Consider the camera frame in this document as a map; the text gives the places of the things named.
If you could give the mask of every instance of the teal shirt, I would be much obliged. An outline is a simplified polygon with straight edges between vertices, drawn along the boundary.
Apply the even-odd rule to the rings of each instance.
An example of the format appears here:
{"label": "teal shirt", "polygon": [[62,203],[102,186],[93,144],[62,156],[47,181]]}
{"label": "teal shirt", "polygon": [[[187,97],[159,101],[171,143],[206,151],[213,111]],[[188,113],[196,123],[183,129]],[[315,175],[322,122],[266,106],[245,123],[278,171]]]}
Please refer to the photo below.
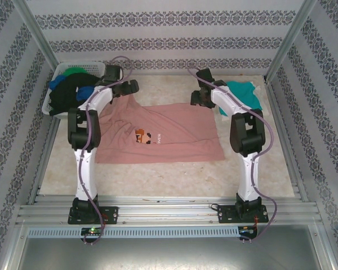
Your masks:
{"label": "teal shirt", "polygon": [[[245,105],[252,109],[260,109],[260,102],[254,94],[254,85],[251,82],[226,82],[226,85],[229,87],[230,91],[242,101]],[[226,115],[226,113],[219,108],[220,114]]]}

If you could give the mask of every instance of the marble floor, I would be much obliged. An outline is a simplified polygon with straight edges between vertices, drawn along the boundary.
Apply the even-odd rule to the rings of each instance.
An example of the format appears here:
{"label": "marble floor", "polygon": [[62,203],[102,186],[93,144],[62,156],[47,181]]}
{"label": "marble floor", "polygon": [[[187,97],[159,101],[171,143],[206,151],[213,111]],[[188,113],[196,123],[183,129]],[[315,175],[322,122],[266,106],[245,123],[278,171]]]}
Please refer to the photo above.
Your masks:
{"label": "marble floor", "polygon": [[[262,76],[214,76],[216,80],[253,82],[265,119],[273,127],[273,148],[259,160],[259,189],[274,197],[293,197],[291,181],[275,128]],[[135,99],[143,106],[190,102],[198,90],[192,76],[132,76],[140,90]],[[230,118],[214,108],[217,132],[226,159],[197,163],[95,164],[97,190],[113,196],[235,196],[239,187],[239,157],[229,143]],[[67,139],[67,121],[62,120],[41,185],[40,194],[74,195],[77,188],[76,162]],[[269,142],[266,131],[266,145]]]}

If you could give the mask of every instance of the white wall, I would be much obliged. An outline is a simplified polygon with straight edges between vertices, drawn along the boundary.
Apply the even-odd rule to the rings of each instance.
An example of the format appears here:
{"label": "white wall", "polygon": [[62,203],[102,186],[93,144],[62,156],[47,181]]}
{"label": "white wall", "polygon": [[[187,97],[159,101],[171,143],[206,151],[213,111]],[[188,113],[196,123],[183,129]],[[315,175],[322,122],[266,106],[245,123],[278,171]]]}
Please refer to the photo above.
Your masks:
{"label": "white wall", "polygon": [[264,75],[303,0],[29,0],[59,61],[125,55],[134,74]]}
{"label": "white wall", "polygon": [[338,0],[316,3],[272,86],[338,261]]}
{"label": "white wall", "polygon": [[51,118],[41,105],[51,76],[12,2],[0,0],[0,256],[43,152]]}

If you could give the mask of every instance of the folded clothes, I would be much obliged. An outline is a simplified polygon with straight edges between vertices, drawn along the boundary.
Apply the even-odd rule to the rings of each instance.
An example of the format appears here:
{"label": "folded clothes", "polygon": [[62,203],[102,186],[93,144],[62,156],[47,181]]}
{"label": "folded clothes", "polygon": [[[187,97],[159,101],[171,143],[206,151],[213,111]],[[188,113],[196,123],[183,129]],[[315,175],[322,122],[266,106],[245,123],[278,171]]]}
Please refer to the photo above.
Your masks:
{"label": "folded clothes", "polygon": [[140,106],[115,98],[99,116],[96,162],[111,164],[224,160],[211,109],[177,103]]}
{"label": "folded clothes", "polygon": [[[226,85],[229,87],[230,91],[236,96],[237,99],[242,101],[245,105],[252,109],[260,109],[260,102],[256,95],[254,94],[255,87],[251,82],[226,82]],[[219,108],[220,114],[225,115],[226,113]]]}
{"label": "folded clothes", "polygon": [[52,91],[50,96],[49,105],[52,110],[50,115],[56,115],[69,111],[70,108],[76,108],[83,104],[85,100],[77,100],[77,88],[85,86],[94,86],[100,78],[87,73],[74,73],[62,80]]}

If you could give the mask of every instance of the pink t-shirt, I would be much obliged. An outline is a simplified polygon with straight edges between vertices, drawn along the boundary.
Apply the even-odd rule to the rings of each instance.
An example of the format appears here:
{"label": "pink t-shirt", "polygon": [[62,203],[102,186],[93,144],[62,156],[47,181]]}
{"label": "pink t-shirt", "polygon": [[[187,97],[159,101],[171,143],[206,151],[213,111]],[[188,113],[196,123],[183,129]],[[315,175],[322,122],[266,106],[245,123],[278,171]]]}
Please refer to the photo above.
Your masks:
{"label": "pink t-shirt", "polygon": [[140,106],[115,98],[99,116],[97,163],[134,164],[224,160],[211,109],[177,103]]}

